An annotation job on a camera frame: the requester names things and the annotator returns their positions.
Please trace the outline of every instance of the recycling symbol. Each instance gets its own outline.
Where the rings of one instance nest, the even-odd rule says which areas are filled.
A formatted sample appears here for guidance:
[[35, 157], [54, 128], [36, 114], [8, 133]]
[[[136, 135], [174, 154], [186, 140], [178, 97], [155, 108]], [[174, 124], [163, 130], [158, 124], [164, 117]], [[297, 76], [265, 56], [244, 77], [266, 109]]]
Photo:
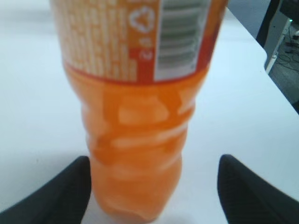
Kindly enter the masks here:
[[155, 11], [148, 6], [143, 6], [131, 12], [129, 22], [141, 33], [148, 33], [155, 28]]

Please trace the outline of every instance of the plastic bottle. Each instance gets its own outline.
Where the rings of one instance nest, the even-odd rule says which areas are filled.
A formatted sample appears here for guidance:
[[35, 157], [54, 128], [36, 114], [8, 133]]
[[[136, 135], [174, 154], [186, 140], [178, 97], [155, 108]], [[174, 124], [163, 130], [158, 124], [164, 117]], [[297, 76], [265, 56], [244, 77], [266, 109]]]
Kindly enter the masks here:
[[97, 202], [121, 220], [154, 220], [180, 179], [227, 1], [50, 1]]

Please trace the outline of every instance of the white table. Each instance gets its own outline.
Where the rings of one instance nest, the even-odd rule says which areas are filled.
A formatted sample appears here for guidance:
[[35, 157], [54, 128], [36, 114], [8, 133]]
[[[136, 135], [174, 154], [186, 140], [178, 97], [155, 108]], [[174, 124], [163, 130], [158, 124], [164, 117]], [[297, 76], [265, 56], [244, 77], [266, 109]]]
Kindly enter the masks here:
[[[1, 0], [0, 8], [1, 212], [88, 151], [47, 1]], [[299, 116], [265, 73], [265, 60], [227, 11], [190, 122], [180, 184], [155, 224], [227, 223], [216, 190], [222, 154], [299, 200]], [[113, 223], [106, 218], [92, 197], [83, 224]]]

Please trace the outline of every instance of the bottle label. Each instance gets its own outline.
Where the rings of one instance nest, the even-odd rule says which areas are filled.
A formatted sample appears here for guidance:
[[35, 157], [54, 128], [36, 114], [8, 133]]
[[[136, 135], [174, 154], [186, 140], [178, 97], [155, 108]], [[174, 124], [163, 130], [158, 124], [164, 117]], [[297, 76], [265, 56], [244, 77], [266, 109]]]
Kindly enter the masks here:
[[64, 64], [128, 84], [194, 74], [211, 0], [51, 0]]

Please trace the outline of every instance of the barcode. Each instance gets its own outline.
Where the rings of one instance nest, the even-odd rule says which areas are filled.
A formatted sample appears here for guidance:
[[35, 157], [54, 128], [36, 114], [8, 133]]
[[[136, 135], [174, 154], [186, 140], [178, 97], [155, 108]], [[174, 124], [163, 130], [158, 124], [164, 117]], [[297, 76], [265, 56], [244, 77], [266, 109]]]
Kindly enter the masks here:
[[155, 79], [195, 72], [211, 0], [164, 0]]

